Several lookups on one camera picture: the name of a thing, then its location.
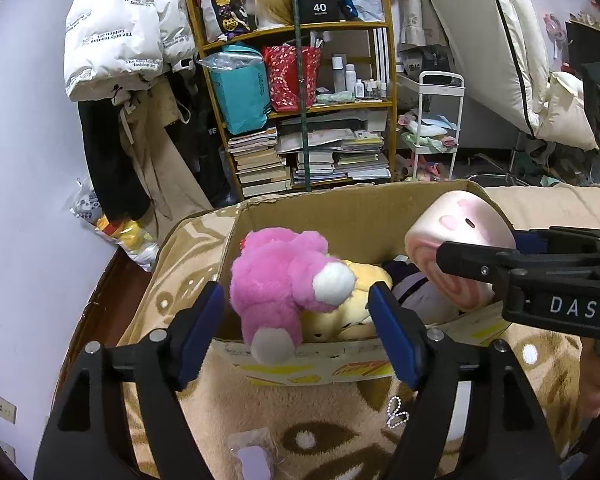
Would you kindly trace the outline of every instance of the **white bottle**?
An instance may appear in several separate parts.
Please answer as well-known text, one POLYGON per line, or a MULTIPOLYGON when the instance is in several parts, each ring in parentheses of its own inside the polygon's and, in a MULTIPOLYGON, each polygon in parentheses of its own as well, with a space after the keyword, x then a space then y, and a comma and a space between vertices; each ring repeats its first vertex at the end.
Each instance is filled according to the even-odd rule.
POLYGON ((349 63, 344 73, 344 82, 347 86, 347 92, 353 94, 354 87, 356 86, 356 67, 349 63))
POLYGON ((362 79, 358 79, 356 81, 356 85, 354 86, 354 95, 356 98, 363 98, 365 96, 365 85, 362 82, 362 79))
POLYGON ((342 64, 342 58, 340 56, 331 57, 331 66, 333 67, 333 85, 336 94, 338 92, 344 92, 347 89, 347 85, 344 80, 344 66, 342 64))

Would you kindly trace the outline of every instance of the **brown blanket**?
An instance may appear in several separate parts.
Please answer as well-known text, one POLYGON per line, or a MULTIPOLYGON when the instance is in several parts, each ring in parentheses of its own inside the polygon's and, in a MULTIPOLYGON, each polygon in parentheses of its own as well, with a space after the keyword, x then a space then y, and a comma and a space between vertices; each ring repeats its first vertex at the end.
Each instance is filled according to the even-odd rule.
MULTIPOLYGON (((487 190, 518 229, 565 225, 600 228, 600 188, 558 186, 487 190)), ((165 243, 138 312, 120 344, 137 342, 167 326, 192 305, 218 270, 224 240, 238 206, 183 221, 165 243)), ((511 325, 504 333, 546 413, 558 452, 578 435, 580 341, 573 336, 511 325)), ((130 428, 141 469, 157 476, 132 385, 126 387, 130 428)), ((236 476, 226 438, 269 428, 278 470, 297 479, 372 480, 386 465, 404 428, 387 427, 387 407, 398 396, 407 411, 413 393, 395 378, 324 386, 254 386, 223 357, 210 351, 200 377, 178 395, 198 447, 217 480, 236 476)), ((449 441, 440 473, 453 469, 459 440, 449 441)))

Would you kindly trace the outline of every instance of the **white rolling cart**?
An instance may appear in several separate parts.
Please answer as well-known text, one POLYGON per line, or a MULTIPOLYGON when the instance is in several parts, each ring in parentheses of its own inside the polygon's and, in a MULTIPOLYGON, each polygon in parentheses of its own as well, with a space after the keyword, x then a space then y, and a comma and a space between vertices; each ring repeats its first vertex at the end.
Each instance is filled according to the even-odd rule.
POLYGON ((413 161, 414 171, 418 169, 418 156, 419 155, 430 155, 431 153, 450 153, 451 156, 451 168, 449 169, 449 180, 453 178, 454 166, 456 164, 456 155, 458 154, 458 143, 460 139, 460 121, 462 120, 462 104, 464 104, 464 77, 460 74, 455 74, 453 72, 440 72, 439 70, 425 70, 420 73, 420 80, 414 81, 413 79, 409 79, 407 76, 403 74, 398 74, 400 77, 401 83, 407 88, 410 88, 414 92, 418 93, 418 131, 416 133, 416 142, 409 142, 407 139, 402 139, 403 142, 407 145, 407 147, 415 154, 413 161), (460 86, 454 85, 432 85, 426 84, 424 82, 424 78, 431 75, 443 75, 454 78, 460 81, 460 86), (434 150, 430 146, 421 146, 420 145, 420 128, 422 125, 422 96, 423 95, 447 95, 453 97, 460 98, 460 104, 458 107, 458 120, 456 121, 456 145, 448 150, 447 152, 439 152, 438 150, 434 150))

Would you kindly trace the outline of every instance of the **wall socket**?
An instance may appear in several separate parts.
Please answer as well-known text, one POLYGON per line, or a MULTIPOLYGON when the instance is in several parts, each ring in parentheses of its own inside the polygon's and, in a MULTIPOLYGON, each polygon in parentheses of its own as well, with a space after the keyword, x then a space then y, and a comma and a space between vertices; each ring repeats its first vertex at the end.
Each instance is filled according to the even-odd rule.
POLYGON ((13 463, 16 463, 16 450, 6 442, 0 440, 0 447, 13 463))
POLYGON ((11 404, 8 400, 3 399, 0 396, 0 416, 10 422, 11 424, 16 423, 16 406, 11 404))

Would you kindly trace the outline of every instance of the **red gift bag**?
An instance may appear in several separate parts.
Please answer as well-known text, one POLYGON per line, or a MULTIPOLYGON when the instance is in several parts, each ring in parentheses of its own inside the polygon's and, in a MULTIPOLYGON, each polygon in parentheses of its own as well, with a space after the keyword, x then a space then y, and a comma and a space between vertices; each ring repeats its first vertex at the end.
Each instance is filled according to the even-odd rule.
MULTIPOLYGON (((296 48, 294 46, 266 46, 262 50, 269 79, 269 99, 277 112, 297 112, 300 109, 296 48)), ((302 47, 306 106, 315 101, 315 80, 320 65, 320 48, 302 47)))

